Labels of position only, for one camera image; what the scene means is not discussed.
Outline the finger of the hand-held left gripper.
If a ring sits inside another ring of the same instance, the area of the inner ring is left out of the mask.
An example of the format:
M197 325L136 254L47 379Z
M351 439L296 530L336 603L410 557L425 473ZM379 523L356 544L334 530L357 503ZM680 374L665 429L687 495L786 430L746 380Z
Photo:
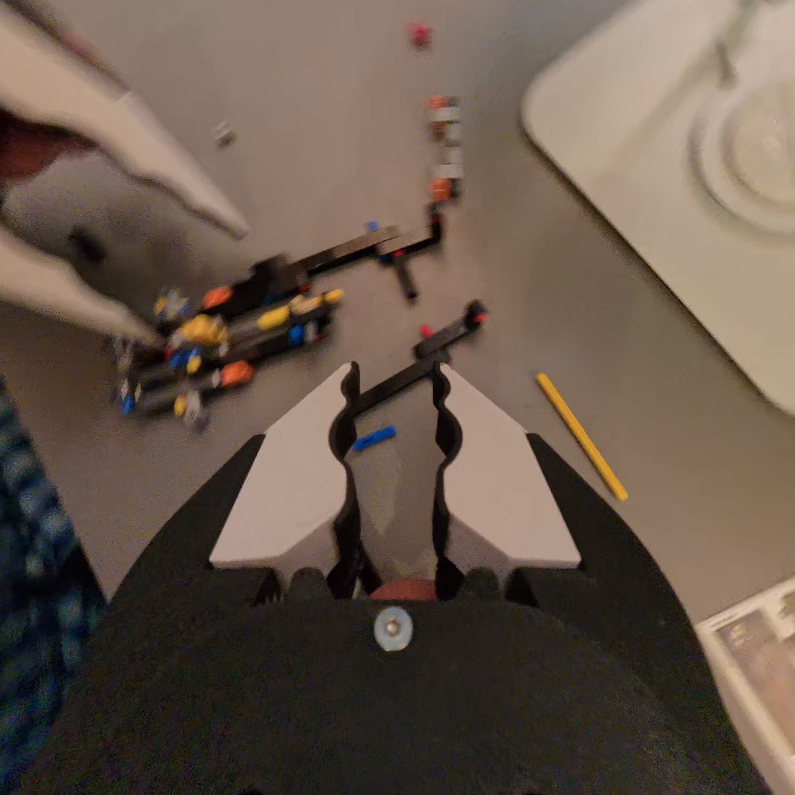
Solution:
M154 345L161 336L125 305L89 287L64 261L1 231L1 299L43 316Z
M232 237L248 234L237 208L146 105L16 13L1 15L1 103L26 123L92 142Z

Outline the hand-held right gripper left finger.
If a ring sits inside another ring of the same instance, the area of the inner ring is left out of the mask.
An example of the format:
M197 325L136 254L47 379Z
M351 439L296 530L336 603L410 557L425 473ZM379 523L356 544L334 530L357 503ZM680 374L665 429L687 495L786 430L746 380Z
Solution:
M361 520L345 456L359 365L344 364L265 432L209 556L218 570L272 569L287 586L317 569L339 598L361 572Z

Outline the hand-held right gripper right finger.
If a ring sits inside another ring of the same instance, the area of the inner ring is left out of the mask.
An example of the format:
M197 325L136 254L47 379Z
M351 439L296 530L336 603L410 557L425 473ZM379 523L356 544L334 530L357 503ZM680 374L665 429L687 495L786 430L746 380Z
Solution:
M577 569L581 553L528 432L450 365L432 373L437 412L432 543L436 593L455 596L474 569L503 589L518 569Z

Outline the long black toy beam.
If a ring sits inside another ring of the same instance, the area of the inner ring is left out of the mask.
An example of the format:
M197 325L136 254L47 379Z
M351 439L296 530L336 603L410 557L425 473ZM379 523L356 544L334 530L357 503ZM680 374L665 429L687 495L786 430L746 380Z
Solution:
M431 376L436 364L450 363L450 347L477 332L488 316L485 304L481 300L473 300L466 305L461 317L439 330L435 331L428 324L422 325L422 338L412 349L414 362L363 392L354 404L354 417L371 411Z

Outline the toy brick vehicle chassis assembly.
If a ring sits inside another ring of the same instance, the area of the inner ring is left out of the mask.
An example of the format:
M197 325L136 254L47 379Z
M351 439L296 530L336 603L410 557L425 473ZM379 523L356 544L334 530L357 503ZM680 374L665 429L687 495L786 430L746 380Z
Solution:
M370 224L358 237L292 261L285 254L251 266L242 280L220 285L198 301L176 288L163 289L154 303L163 336L153 350L115 340L118 386L114 401L124 417L172 414L199 429L207 403L253 378L265 359L322 341L344 301L342 288L314 292L314 281L360 260L375 259L397 278L404 299L419 289L409 260L443 238L440 201L425 209L418 231Z

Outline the yellow toy axle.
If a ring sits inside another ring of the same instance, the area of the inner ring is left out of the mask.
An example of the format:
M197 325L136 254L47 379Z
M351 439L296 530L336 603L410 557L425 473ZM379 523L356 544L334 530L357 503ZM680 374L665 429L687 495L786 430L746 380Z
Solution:
M567 426L569 432L575 438L607 489L618 501L626 502L629 498L626 488L613 472L600 450L591 440L591 437L582 426L582 423L580 423L575 414L571 411L569 405L565 402L549 376L545 373L538 373L535 376L535 382L552 408L556 411L557 415L561 418L562 422Z

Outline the grey orange toy connector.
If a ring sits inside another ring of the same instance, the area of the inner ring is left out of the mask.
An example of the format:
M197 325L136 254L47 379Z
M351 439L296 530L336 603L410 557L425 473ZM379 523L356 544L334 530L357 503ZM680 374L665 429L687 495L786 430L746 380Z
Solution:
M463 193L463 116L460 101L452 95L430 97L427 108L429 133L436 146L430 192L434 202L443 204Z

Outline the clear acrylic stand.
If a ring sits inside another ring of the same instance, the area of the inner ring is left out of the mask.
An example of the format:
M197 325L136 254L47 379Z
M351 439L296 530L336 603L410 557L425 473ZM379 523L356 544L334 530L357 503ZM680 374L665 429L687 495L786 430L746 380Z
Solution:
M741 2L715 39L717 85L689 133L691 166L725 212L794 233L794 2Z

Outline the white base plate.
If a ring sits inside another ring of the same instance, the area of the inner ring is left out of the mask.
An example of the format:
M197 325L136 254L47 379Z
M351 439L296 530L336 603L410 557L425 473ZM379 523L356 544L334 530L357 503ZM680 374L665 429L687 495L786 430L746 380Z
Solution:
M523 98L533 141L759 392L793 416L793 238L725 212L691 166L717 85L715 39L741 2L636 2L542 72Z

